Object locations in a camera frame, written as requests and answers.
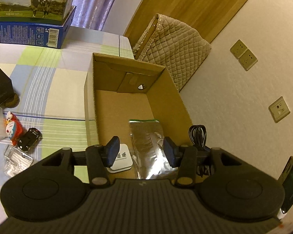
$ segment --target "black cord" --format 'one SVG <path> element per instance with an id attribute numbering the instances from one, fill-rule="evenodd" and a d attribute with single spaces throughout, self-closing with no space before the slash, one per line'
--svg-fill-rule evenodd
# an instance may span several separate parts
<path id="1" fill-rule="evenodd" d="M 189 128 L 189 137 L 195 147 L 199 150 L 204 150 L 207 139 L 207 132 L 204 125 L 191 126 Z M 208 165 L 198 165 L 197 174 L 201 177 L 203 177 L 203 175 L 210 176 L 210 167 Z"/>
<path id="2" fill-rule="evenodd" d="M 189 128 L 189 137 L 194 146 L 205 148 L 207 132 L 204 125 L 193 125 Z"/>

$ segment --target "doraemon figurine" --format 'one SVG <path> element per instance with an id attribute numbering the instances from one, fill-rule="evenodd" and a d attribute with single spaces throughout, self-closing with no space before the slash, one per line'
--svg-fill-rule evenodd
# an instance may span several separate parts
<path id="1" fill-rule="evenodd" d="M 16 116 L 8 112 L 6 115 L 6 134 L 12 141 L 13 146 L 18 142 L 19 137 L 23 134 L 23 127 Z"/>

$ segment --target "wall socket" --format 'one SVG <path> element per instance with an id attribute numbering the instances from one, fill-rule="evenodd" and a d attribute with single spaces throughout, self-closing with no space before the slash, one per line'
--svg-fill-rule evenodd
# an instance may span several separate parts
<path id="1" fill-rule="evenodd" d="M 231 53 L 237 58 L 239 59 L 242 54 L 245 53 L 245 51 L 247 50 L 247 46 L 244 45 L 244 43 L 241 40 L 238 40 L 232 48 L 230 48 Z"/>
<path id="2" fill-rule="evenodd" d="M 240 64 L 243 68 L 248 71 L 251 67 L 258 62 L 256 56 L 248 49 L 246 52 L 239 58 Z"/>
<path id="3" fill-rule="evenodd" d="M 275 123 L 279 122 L 284 117 L 290 114 L 290 110 L 285 103 L 283 97 L 280 97 L 277 101 L 271 104 L 268 109 L 270 110 L 271 115 L 275 120 Z"/>

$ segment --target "plaid tablecloth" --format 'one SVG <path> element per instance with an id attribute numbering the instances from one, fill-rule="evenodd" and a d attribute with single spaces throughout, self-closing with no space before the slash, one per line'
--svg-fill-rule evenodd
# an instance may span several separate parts
<path id="1" fill-rule="evenodd" d="M 4 114 L 11 111 L 25 129 L 42 132 L 43 139 L 30 153 L 35 161 L 63 147 L 81 151 L 88 146 L 84 86 L 92 53 L 133 58 L 126 37 L 76 27 L 70 28 L 61 50 L 0 44 L 0 68 L 20 96 L 19 105 L 5 109 Z M 3 153 L 10 143 L 8 138 L 0 141 L 0 189 L 8 180 Z M 75 168 L 75 175 L 84 182 L 88 180 L 85 168 Z M 5 218 L 0 203 L 0 223 Z"/>

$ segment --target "black toy car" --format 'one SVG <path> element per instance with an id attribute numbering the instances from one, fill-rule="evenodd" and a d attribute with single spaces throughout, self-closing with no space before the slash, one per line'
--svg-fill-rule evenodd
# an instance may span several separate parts
<path id="1" fill-rule="evenodd" d="M 20 137 L 17 146 L 22 151 L 29 151 L 31 147 L 42 138 L 41 132 L 36 128 L 30 128 Z"/>

